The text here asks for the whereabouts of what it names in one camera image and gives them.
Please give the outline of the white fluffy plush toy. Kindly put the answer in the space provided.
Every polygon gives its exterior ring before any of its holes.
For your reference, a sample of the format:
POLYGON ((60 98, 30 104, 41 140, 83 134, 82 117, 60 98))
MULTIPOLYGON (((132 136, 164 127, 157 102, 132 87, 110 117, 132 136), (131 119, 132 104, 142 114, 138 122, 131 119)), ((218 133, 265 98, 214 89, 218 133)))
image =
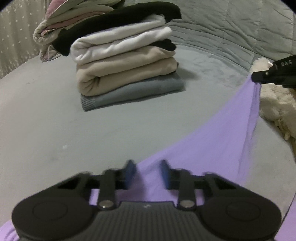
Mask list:
MULTIPOLYGON (((249 72, 268 70, 273 63, 266 58, 259 58, 254 61, 249 72)), ((286 141, 295 138, 295 88, 261 84, 259 115, 273 122, 286 141)))

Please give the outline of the grey quilted blanket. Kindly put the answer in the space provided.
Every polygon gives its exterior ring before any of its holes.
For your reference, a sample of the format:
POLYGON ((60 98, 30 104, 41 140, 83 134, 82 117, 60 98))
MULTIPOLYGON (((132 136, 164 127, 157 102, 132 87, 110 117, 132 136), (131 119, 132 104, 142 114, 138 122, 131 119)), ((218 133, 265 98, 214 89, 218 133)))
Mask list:
POLYGON ((191 50, 179 56, 180 75, 206 70, 210 59, 249 70, 258 57, 295 54, 295 13, 282 1, 173 1, 173 41, 191 50))

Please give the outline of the folded grey knit garment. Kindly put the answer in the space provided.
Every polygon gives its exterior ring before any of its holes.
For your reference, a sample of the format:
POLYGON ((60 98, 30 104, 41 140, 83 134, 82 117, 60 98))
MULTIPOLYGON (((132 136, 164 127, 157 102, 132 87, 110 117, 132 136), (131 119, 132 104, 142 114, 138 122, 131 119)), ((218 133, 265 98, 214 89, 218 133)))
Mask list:
POLYGON ((102 95, 92 97, 81 95, 80 102, 84 111, 91 111, 106 106, 153 98, 183 90, 185 90, 185 82, 174 72, 131 83, 102 95))

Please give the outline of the folded beige garment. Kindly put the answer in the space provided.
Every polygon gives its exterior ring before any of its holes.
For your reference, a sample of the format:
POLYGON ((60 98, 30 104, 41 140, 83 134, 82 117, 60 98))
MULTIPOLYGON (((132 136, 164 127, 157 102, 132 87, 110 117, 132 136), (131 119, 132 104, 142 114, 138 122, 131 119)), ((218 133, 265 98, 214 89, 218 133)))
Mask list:
POLYGON ((84 96, 102 95, 130 83, 177 70, 175 51, 145 46, 92 63, 78 65, 78 90, 84 96))

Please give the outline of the folded black garment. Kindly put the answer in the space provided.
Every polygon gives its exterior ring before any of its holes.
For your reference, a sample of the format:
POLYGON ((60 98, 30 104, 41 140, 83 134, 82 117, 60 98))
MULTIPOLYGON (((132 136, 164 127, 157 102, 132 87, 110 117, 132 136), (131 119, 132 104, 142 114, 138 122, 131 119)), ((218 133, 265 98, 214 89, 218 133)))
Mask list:
POLYGON ((179 6, 174 3, 164 1, 138 3, 83 20, 68 30, 63 29, 52 45, 57 52, 68 56, 75 40, 98 31, 139 23, 152 14, 163 15, 166 23, 182 18, 179 6))

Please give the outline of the folded white garment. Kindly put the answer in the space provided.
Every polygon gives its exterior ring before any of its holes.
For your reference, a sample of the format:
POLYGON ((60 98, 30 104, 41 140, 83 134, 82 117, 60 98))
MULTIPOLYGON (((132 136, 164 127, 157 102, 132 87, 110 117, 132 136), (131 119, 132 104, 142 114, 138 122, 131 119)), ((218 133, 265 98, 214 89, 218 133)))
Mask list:
POLYGON ((114 27, 77 39, 70 47, 78 65, 112 57, 169 38, 172 30, 165 18, 150 15, 139 23, 114 27))

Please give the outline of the folded grey pink quilt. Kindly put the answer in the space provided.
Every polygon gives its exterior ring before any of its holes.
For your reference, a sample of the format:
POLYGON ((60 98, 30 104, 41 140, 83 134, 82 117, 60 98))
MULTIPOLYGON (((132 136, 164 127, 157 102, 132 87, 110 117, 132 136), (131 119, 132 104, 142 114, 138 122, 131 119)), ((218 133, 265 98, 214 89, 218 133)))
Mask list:
POLYGON ((52 46, 63 29, 82 20, 108 13, 124 5, 124 1, 51 1, 44 20, 36 27, 33 40, 40 47, 40 60, 47 62, 61 56, 52 46))

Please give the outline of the grey dotted curtain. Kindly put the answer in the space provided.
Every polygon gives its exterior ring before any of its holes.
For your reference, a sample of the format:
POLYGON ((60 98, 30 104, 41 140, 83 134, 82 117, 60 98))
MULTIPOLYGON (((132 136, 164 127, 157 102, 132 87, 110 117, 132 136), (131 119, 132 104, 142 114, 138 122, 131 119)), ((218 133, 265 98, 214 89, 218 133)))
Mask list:
POLYGON ((1 10, 1 78, 39 54, 33 32, 44 20, 47 1, 11 1, 1 10))

